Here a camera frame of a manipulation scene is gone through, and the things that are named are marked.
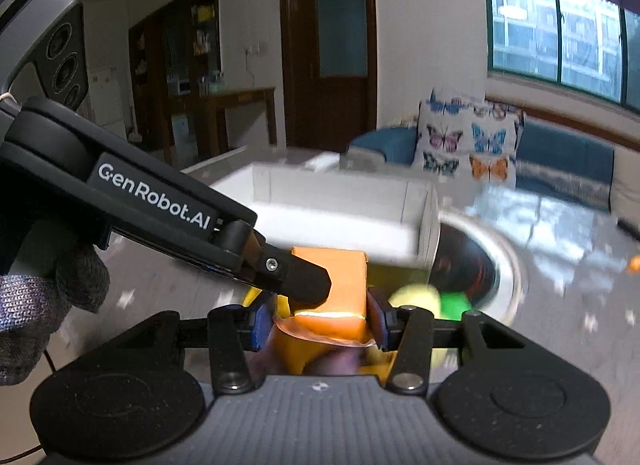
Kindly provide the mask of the grey knit gloved hand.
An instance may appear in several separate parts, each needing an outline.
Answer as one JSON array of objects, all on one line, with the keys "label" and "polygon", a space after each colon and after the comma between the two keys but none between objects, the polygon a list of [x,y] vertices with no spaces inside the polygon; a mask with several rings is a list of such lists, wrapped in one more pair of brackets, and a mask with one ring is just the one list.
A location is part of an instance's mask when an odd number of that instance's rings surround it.
[{"label": "grey knit gloved hand", "polygon": [[51,277],[4,275],[1,384],[13,386],[25,381],[70,309],[98,312],[109,288],[110,275],[92,245],[58,256]]}]

